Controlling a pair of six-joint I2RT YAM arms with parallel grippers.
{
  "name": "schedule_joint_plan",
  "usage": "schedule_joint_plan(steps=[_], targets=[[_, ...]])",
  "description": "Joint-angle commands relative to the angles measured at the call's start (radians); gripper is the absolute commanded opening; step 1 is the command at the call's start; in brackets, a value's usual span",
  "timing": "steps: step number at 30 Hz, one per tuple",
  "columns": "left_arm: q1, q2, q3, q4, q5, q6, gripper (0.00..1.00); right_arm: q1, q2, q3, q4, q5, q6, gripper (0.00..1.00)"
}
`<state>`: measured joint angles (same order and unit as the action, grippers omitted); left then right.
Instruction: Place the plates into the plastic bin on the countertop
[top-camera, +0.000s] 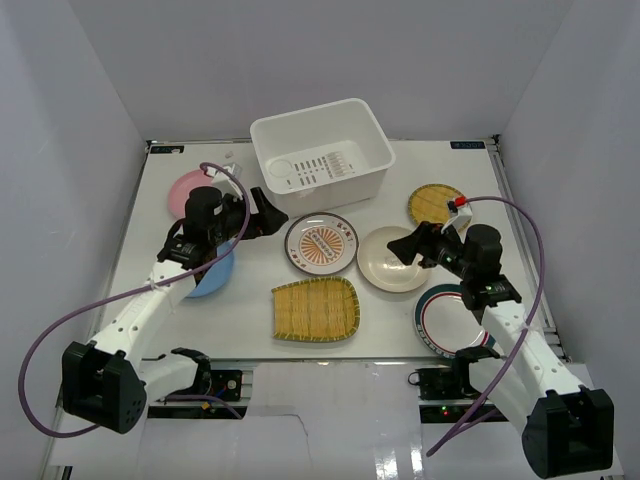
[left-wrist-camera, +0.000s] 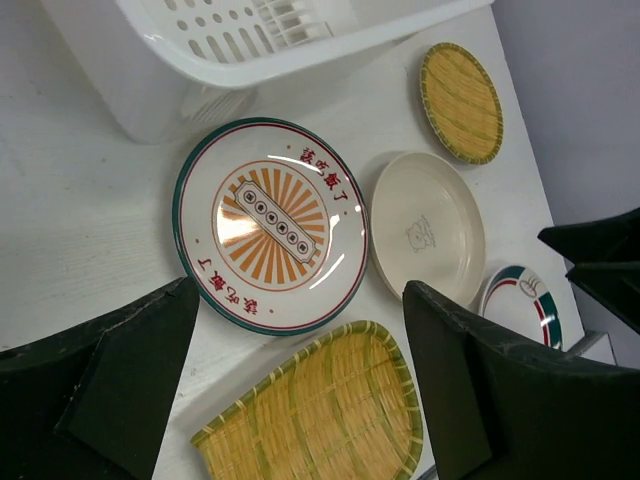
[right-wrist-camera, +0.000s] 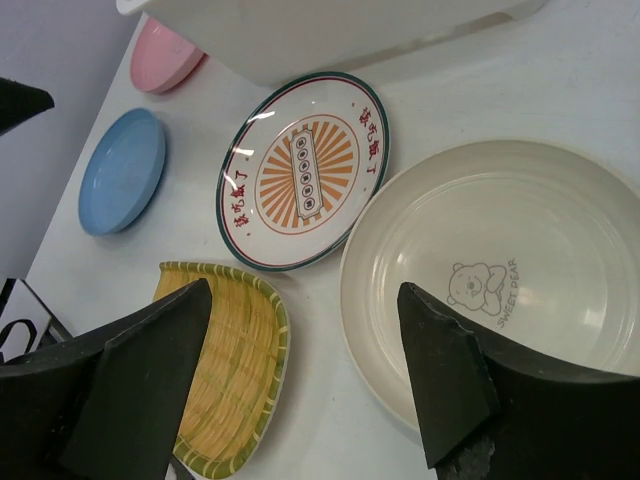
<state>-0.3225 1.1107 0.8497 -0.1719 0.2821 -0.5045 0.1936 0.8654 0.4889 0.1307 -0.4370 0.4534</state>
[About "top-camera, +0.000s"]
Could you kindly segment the orange sunburst pattern plate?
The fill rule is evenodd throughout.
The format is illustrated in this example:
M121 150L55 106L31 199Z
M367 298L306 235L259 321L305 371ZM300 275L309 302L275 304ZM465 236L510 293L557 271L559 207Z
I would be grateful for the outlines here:
M312 276L343 271L354 261L358 248L355 228L345 218L329 212L300 217L289 227L284 240L289 262Z

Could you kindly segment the blue plastic plate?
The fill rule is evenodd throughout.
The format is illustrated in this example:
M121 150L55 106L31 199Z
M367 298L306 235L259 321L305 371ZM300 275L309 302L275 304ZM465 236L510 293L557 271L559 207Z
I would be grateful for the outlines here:
M188 295L188 298L208 296L227 284L231 278L235 263L235 253L231 252L227 254L230 249L231 241L217 248L217 254L219 257L222 257L222 259L206 272L200 283Z

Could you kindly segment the pink plastic plate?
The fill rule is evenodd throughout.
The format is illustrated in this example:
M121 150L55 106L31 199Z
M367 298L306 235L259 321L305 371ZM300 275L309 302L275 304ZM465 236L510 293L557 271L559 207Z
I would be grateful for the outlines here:
M185 216L185 204L192 190L211 185L211 178L201 170L190 171L176 180L168 194L168 210L175 219Z

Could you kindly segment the fan-shaped bamboo woven tray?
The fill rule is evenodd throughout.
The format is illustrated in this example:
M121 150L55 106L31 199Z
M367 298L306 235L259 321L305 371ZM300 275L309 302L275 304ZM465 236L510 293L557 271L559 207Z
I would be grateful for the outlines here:
M353 336L360 326L360 304L353 284L339 276L311 278L272 290L273 338L332 343Z

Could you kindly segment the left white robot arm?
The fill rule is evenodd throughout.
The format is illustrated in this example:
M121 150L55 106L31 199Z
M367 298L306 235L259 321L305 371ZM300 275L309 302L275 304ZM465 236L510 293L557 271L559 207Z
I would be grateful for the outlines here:
M126 434L145 406L175 393L191 399L211 387L208 357L177 347L155 365L143 356L175 307L211 279L212 262L230 253L231 240L277 233L288 216L259 187L252 198L205 186L192 190L184 216L170 228L145 284L88 343L71 343L62 355L65 412Z

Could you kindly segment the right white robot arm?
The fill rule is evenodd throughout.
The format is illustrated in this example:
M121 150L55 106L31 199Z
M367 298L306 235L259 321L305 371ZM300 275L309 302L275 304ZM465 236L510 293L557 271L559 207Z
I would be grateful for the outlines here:
M497 407L520 435L538 477L612 466L613 402L575 376L527 321L529 309L501 272L501 236L495 228L473 225L461 238L452 227L423 222L387 247L405 265L441 266L459 278L465 307L499 348L457 351L452 388L466 399L480 394L479 401Z

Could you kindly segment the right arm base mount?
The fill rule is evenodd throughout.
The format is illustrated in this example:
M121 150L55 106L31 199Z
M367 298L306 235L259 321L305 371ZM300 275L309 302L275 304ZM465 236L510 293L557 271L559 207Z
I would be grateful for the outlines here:
M480 395L475 390L465 393L449 367L416 369L408 375L407 382L418 390L423 425L456 423Z

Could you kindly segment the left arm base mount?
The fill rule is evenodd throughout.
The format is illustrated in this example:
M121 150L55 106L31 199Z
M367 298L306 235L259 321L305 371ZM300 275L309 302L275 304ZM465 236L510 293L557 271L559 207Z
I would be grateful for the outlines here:
M200 402L205 410L222 409L234 419L243 418L231 405L241 400L241 370L214 369L206 354L183 347L155 360L143 360L142 367L149 403Z

